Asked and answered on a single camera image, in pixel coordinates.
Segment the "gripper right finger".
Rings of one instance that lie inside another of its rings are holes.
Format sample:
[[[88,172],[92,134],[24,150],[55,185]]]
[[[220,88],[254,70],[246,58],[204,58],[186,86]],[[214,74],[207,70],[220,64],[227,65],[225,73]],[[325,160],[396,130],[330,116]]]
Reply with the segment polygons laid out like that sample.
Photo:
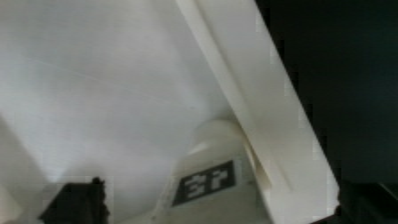
[[[339,224],[398,224],[398,183],[341,183]]]

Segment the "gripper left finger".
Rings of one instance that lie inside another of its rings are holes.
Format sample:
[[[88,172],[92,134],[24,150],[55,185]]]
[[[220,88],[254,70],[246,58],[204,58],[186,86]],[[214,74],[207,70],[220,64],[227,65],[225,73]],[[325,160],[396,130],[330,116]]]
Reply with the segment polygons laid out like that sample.
[[[67,183],[37,217],[42,224],[108,224],[104,181]]]

